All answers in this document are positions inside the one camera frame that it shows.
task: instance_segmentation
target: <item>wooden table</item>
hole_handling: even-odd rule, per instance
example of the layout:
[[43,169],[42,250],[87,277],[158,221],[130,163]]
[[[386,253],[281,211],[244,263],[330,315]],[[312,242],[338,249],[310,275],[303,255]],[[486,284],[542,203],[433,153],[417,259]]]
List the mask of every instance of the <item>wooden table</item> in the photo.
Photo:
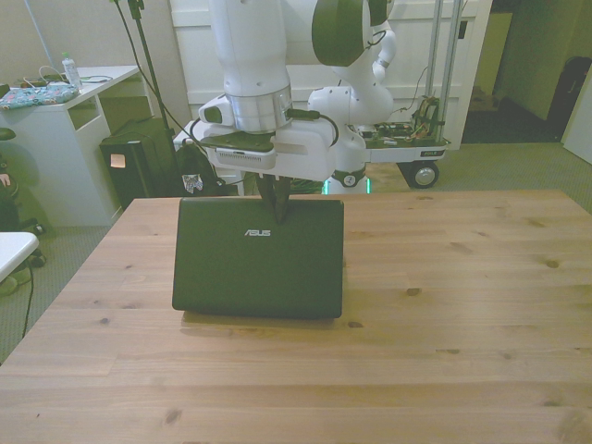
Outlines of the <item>wooden table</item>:
[[335,322],[173,311],[178,201],[135,201],[0,367],[0,442],[590,442],[591,215],[343,200]]

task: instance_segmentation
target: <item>plastic bottle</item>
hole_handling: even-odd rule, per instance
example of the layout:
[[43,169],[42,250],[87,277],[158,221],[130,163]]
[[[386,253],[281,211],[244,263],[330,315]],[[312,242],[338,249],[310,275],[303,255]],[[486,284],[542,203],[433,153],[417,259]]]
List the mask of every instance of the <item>plastic bottle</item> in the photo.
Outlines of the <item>plastic bottle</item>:
[[82,89],[82,81],[80,81],[80,74],[76,69],[76,64],[74,60],[69,58],[68,53],[62,53],[64,56],[64,60],[62,60],[62,65],[64,65],[64,70],[66,71],[66,77],[70,82],[70,85],[77,87],[79,90]]

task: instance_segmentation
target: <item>black box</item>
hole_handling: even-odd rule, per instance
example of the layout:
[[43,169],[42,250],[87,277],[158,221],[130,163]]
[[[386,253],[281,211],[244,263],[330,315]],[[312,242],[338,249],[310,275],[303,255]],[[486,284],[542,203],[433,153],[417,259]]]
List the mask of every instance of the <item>black box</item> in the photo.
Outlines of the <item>black box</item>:
[[100,148],[123,209],[136,198],[179,197],[183,183],[176,174],[162,118],[130,121]]

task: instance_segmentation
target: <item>black laptop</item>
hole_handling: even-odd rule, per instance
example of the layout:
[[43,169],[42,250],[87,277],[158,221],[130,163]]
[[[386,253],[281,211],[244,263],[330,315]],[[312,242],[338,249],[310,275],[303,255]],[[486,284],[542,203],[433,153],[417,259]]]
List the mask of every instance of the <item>black laptop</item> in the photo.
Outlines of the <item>black laptop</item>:
[[203,315],[341,316],[343,202],[290,200],[279,225],[262,200],[185,198],[173,308]]

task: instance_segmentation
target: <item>robotic arm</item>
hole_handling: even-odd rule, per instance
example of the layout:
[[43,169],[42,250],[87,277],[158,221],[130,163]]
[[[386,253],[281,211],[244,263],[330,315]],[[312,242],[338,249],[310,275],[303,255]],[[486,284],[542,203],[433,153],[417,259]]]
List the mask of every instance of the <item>robotic arm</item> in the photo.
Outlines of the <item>robotic arm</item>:
[[[209,0],[225,91],[195,126],[210,162],[277,179],[331,177],[333,192],[365,190],[365,142],[349,125],[393,112],[381,84],[395,50],[391,2]],[[308,112],[294,110],[287,64],[330,66],[347,86],[317,90]]]

